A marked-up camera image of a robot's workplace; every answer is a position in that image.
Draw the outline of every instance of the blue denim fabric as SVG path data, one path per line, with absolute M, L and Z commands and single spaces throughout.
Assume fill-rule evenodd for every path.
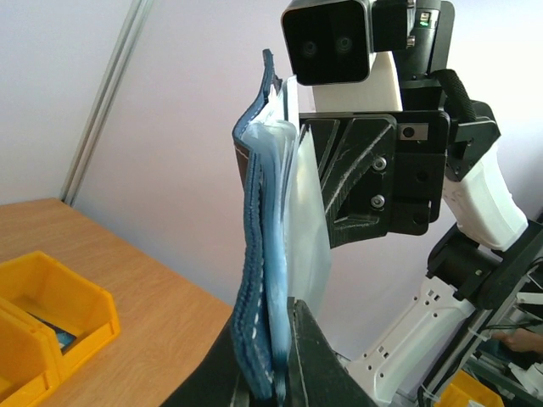
M 249 124 L 244 140 L 252 153 L 258 154 L 262 168 L 262 236 L 264 237 L 264 288 L 267 299 L 268 323 L 273 356 L 273 381 L 277 401 L 286 396 L 286 373 L 291 335 L 288 320 L 287 258 L 283 234 L 282 163 L 278 140 L 269 126 L 260 122 Z
M 280 86 L 275 76 L 273 56 L 263 52 L 264 75 L 255 101 L 234 126 L 232 135 L 244 184 L 244 273 L 232 314 L 231 332 L 234 353 L 253 395 L 258 399 L 273 396 L 273 361 L 264 289 L 264 248 L 261 229 L 262 165 L 257 153 L 242 141 L 249 122 L 264 108 L 272 84 Z

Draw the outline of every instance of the white wall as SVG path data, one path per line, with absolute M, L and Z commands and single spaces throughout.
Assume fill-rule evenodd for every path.
M 158 0 L 76 200 L 230 304 L 244 259 L 230 131 L 260 83 L 262 48 L 275 53 L 279 75 L 290 73 L 279 23 L 287 3 Z M 482 4 L 456 2 L 451 67 L 473 98 L 493 107 L 504 135 L 504 176 L 533 216 L 543 205 L 535 52 L 543 49 L 535 29 L 543 6 L 488 3 L 485 11 Z M 379 336 L 417 291 L 429 251 L 452 223 L 444 207 L 424 237 L 390 235 L 334 250 L 320 321 L 338 351 L 356 357 Z
M 0 1 L 0 204 L 60 195 L 129 7 Z

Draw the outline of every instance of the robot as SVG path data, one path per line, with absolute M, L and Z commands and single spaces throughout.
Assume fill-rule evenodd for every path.
M 446 68 L 453 22 L 442 0 L 293 0 L 283 14 L 293 72 L 315 99 L 299 131 L 315 139 L 330 248 L 422 235 L 442 199 L 456 224 L 429 254 L 420 293 L 358 360 L 342 365 L 306 298 L 289 299 L 280 404 L 391 405 L 427 350 L 452 337 L 417 391 L 431 405 L 540 262 L 543 227 L 503 180 L 492 110 Z M 277 405 L 244 382 L 229 323 L 164 406 Z

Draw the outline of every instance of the black cable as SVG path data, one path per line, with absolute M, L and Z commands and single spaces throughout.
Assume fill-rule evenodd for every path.
M 455 336 L 452 338 L 449 345 L 444 349 L 442 354 L 437 359 L 436 363 L 430 369 L 430 372 L 424 377 L 423 384 L 421 387 L 417 390 L 417 402 L 419 407 L 427 407 L 431 405 L 431 400 L 427 399 L 424 395 L 425 389 L 428 390 L 428 386 L 430 382 L 432 381 L 432 378 L 438 373 L 439 366 L 443 365 L 452 355 L 454 352 L 454 349 L 456 349 L 459 344 L 462 342 L 464 332 L 468 330 L 468 328 L 472 325 L 473 321 L 475 320 L 476 315 L 472 314 L 469 318 L 467 318 L 463 323 L 461 328 L 458 330 L 458 332 L 455 334 Z
M 483 328 L 481 330 L 481 332 L 495 330 L 495 329 L 505 330 L 505 329 L 530 328 L 532 326 L 541 325 L 541 323 L 543 323 L 543 322 L 541 322 L 539 320 L 533 320 L 533 321 L 526 321 L 526 322 L 523 322 L 521 324 L 489 325 L 489 326 L 486 326 L 485 328 Z
M 455 372 L 458 370 L 458 368 L 460 367 L 460 364 L 462 362 L 462 358 L 464 356 L 464 354 L 467 352 L 467 350 L 473 345 L 473 343 L 475 342 L 475 340 L 477 339 L 477 337 L 473 337 L 469 340 L 469 342 L 467 343 L 467 345 L 464 347 L 464 349 L 458 354 L 458 356 L 456 357 L 456 360 L 454 361 L 454 363 L 449 367 L 449 369 L 447 370 L 447 372 L 444 374 L 444 376 L 441 378 L 441 380 L 439 381 L 438 385 L 436 386 L 436 388 L 440 388 L 441 386 L 443 386 L 443 384 L 449 380 L 451 378 L 452 375 L 455 374 Z M 418 388 L 418 391 L 417 391 L 417 401 L 418 401 L 418 405 L 419 407 L 429 407 L 431 404 L 429 404 L 429 402 L 431 402 L 432 400 L 428 400 L 428 401 L 425 401 L 425 397 L 424 397 L 424 389 L 423 387 L 419 387 Z
M 469 98 L 466 88 L 454 70 L 436 70 L 432 76 L 437 78 L 443 88 L 443 92 L 449 99 L 449 104 L 454 110 L 460 123 L 472 123 L 477 121 L 477 114 L 473 103 Z

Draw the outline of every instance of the yellow plastic bin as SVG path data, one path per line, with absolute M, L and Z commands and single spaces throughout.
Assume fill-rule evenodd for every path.
M 61 382 L 120 333 L 111 295 L 42 252 L 0 264 L 0 298 L 0 312 L 42 332 Z
M 48 338 L 0 309 L 0 405 L 35 406 L 59 386 Z
M 467 407 L 474 401 L 484 407 L 504 407 L 501 397 L 469 376 L 465 371 L 459 371 L 451 384 L 441 395 L 435 407 Z

